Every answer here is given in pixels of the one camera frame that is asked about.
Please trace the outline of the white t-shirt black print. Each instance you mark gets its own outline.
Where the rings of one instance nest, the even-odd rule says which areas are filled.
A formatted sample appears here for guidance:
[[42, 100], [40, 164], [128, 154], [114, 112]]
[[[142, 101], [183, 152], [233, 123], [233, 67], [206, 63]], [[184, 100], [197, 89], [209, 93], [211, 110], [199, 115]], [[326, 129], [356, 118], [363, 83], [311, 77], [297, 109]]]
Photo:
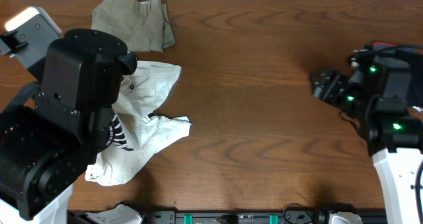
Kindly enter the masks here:
[[123, 76], [118, 100], [112, 105], [114, 139], [89, 165], [85, 180], [101, 186], [129, 182], [164, 148], [190, 134], [186, 116], [154, 115], [178, 81], [181, 66], [156, 61], [138, 61], [136, 71]]

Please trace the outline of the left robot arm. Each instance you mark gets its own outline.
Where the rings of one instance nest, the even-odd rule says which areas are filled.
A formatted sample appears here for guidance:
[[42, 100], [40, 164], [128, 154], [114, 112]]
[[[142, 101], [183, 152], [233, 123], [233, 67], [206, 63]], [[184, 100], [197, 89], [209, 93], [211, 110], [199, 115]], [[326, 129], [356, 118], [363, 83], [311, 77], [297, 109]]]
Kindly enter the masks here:
[[1, 219], [46, 221], [114, 138], [112, 105], [136, 57], [119, 38], [73, 29], [50, 42], [1, 113]]

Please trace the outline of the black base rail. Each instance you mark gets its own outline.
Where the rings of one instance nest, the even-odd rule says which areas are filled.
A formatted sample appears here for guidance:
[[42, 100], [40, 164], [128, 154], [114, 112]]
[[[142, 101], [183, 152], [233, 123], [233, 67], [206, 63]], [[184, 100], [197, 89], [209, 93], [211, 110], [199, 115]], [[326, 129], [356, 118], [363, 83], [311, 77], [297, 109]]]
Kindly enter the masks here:
[[150, 213], [121, 202], [102, 212], [69, 211], [68, 223], [140, 223], [140, 224], [289, 224], [289, 223], [363, 223], [387, 224], [384, 209], [356, 209], [351, 204], [331, 203], [305, 207], [291, 203], [281, 211], [212, 212], [161, 210]]

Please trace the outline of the black garment red trim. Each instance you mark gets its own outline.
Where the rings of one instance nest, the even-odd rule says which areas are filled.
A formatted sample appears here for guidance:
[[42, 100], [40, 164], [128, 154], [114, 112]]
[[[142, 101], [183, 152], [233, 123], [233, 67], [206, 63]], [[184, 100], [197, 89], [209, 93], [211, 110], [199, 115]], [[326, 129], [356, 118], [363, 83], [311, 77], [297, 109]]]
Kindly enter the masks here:
[[349, 58], [362, 73], [363, 90], [408, 107], [422, 107], [422, 46], [374, 42]]

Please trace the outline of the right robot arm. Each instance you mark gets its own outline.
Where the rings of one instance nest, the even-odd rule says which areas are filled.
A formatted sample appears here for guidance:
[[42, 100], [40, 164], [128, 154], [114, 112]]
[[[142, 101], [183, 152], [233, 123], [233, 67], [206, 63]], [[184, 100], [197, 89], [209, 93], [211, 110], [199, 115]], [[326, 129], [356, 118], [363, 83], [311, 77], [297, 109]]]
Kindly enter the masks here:
[[410, 65], [390, 56], [354, 57], [351, 76], [310, 74], [313, 96], [339, 109], [367, 143], [388, 223], [422, 222], [422, 121], [408, 113]]

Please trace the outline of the folded khaki shorts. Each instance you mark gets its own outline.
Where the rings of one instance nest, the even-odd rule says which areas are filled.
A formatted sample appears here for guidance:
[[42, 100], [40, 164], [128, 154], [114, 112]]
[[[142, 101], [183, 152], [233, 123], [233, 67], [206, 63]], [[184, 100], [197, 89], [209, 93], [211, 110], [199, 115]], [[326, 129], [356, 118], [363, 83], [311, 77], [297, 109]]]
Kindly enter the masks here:
[[93, 9], [91, 28], [118, 37], [132, 52], [162, 52], [175, 44], [162, 0], [103, 0]]

